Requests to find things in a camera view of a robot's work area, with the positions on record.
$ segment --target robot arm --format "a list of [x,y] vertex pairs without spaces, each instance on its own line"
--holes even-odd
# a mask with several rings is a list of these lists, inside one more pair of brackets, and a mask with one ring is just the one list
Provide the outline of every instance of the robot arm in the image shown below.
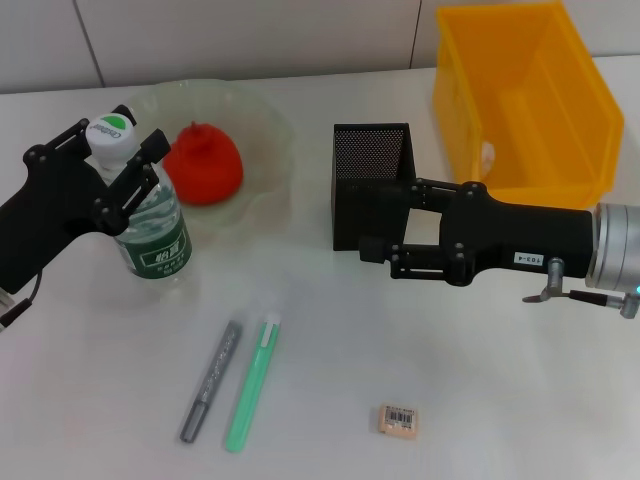
[[[538,303],[553,297],[618,308],[635,317],[640,305],[640,208],[600,204],[587,211],[511,205],[493,199],[479,182],[463,185],[417,179],[385,187],[380,201],[442,214],[438,245],[403,245],[363,236],[363,261],[391,264],[392,278],[469,285],[489,268],[547,274]],[[562,291],[562,278],[624,298]]]
[[[135,125],[126,107],[121,105],[114,113],[129,117]],[[42,269],[77,237],[124,232],[129,216],[158,184],[150,164],[158,163],[171,148],[162,131],[144,140],[122,173],[106,185],[85,162],[91,155],[84,135],[88,124],[82,119],[46,145],[27,150],[23,157],[27,181],[0,206],[0,315],[13,303],[9,294],[35,276],[39,281]],[[32,300],[5,313],[0,325],[7,327]]]

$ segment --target barcode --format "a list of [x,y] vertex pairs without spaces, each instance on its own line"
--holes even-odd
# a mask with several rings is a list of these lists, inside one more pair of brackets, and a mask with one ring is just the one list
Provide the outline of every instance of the barcode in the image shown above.
[[385,422],[389,425],[401,424],[402,427],[412,428],[415,412],[404,408],[387,407]]

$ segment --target green bottle label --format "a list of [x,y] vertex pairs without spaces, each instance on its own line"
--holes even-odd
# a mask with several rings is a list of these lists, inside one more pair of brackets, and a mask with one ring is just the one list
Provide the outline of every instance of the green bottle label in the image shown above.
[[180,220],[164,237],[149,243],[125,243],[116,240],[129,270],[142,278],[157,279],[176,273],[191,257],[191,240]]

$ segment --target white bottle cap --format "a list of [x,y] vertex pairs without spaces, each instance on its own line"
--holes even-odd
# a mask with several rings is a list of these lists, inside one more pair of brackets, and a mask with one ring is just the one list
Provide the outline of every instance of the white bottle cap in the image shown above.
[[89,124],[85,134],[91,154],[102,168],[124,167],[140,149],[133,124],[118,113],[96,118]]

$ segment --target red fruit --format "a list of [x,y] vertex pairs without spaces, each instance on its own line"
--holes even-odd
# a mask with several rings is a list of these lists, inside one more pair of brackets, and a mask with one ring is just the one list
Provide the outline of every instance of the red fruit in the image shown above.
[[164,169],[183,203],[209,205],[226,200],[242,184],[242,160],[219,128],[191,123],[171,146]]

